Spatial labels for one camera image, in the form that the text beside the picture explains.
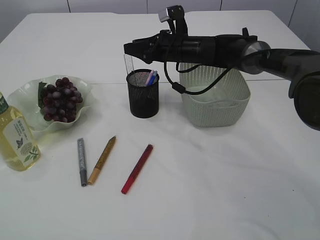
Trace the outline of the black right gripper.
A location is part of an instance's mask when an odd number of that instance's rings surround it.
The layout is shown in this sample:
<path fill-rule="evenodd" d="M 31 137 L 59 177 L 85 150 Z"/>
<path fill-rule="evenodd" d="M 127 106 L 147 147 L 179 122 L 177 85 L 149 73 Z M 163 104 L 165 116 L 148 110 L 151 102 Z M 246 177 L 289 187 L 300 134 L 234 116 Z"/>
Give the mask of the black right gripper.
<path fill-rule="evenodd" d="M 161 30 L 149 38 L 139 38 L 123 45 L 126 55 L 138 58 L 145 63 L 181 62 L 184 35 Z"/>

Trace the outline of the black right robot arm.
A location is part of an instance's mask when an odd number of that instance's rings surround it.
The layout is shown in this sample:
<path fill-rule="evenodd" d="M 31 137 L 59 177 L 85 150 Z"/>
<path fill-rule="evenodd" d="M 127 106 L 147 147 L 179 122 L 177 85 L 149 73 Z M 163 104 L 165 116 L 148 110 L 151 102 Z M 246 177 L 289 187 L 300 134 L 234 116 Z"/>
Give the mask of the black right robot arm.
<path fill-rule="evenodd" d="M 289 98 L 293 99 L 299 118 L 310 128 L 320 129 L 320 54 L 306 49 L 271 48 L 257 36 L 242 34 L 188 36 L 162 30 L 135 39 L 123 46 L 126 55 L 146 64 L 168 62 L 223 68 L 224 71 L 208 87 L 188 91 L 184 86 L 168 82 L 180 94 L 200 95 L 215 86 L 231 69 L 251 75 L 267 72 L 290 81 Z"/>

